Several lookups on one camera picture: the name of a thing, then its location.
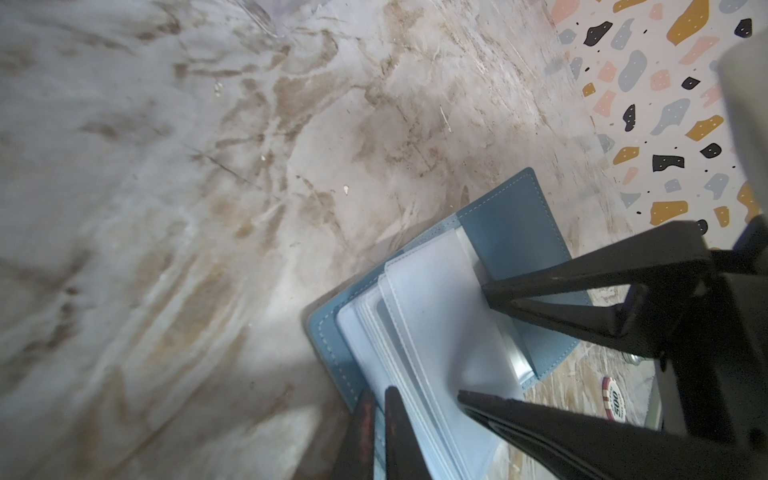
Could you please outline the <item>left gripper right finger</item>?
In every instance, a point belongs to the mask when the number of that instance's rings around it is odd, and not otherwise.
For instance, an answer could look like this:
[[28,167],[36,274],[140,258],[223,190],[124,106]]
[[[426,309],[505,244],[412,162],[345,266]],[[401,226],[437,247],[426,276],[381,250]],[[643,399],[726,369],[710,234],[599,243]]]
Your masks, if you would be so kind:
[[401,394],[395,386],[385,391],[386,478],[431,480]]

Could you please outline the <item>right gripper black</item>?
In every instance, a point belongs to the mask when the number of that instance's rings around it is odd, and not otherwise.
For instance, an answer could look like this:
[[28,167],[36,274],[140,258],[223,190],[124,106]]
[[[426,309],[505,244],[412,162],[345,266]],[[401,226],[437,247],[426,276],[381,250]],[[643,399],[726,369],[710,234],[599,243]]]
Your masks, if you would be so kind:
[[[615,286],[628,291],[611,306],[545,300]],[[696,223],[673,221],[550,268],[489,282],[482,292],[491,309],[514,319],[660,357],[661,431],[458,393],[467,416],[557,478],[767,477],[765,217],[753,218],[729,250],[708,249]]]

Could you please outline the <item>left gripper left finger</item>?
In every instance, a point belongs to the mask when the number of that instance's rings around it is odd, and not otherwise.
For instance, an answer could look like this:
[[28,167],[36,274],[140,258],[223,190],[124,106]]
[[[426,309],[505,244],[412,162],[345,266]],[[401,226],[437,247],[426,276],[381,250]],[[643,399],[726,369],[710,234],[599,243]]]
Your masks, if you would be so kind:
[[365,389],[358,398],[334,462],[332,480],[374,478],[375,413],[375,396]]

